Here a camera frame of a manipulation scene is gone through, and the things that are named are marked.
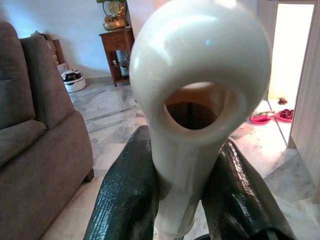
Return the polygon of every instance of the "rice cooker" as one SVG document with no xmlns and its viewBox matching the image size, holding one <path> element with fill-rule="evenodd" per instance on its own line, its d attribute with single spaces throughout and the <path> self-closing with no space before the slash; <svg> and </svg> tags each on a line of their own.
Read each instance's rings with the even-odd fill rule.
<svg viewBox="0 0 320 240">
<path fill-rule="evenodd" d="M 86 79 L 77 69 L 67 70 L 61 74 L 68 93 L 80 91 L 86 87 Z"/>
</svg>

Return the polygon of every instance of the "wooden cabinet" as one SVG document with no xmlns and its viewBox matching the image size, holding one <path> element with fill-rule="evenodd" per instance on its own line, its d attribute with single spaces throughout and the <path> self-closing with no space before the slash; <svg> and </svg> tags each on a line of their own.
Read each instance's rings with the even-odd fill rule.
<svg viewBox="0 0 320 240">
<path fill-rule="evenodd" d="M 129 82 L 129 76 L 122 76 L 117 50 L 125 50 L 130 61 L 131 49 L 134 44 L 134 35 L 131 27 L 102 33 L 101 36 L 106 58 L 113 78 L 113 84 Z"/>
</svg>

